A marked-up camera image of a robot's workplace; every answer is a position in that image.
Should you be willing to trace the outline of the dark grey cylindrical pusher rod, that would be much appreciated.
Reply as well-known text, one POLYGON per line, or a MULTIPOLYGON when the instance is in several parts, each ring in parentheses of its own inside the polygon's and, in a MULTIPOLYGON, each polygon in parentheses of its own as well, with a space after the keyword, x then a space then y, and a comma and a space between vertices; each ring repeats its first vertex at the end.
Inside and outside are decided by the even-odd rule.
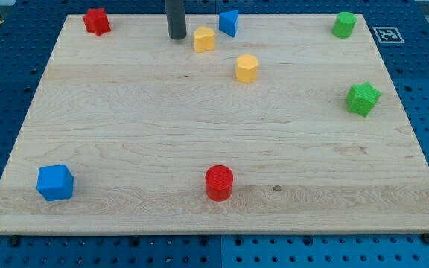
POLYGON ((171 39, 181 40, 187 35, 185 5, 183 0, 165 0, 168 34, 171 39))

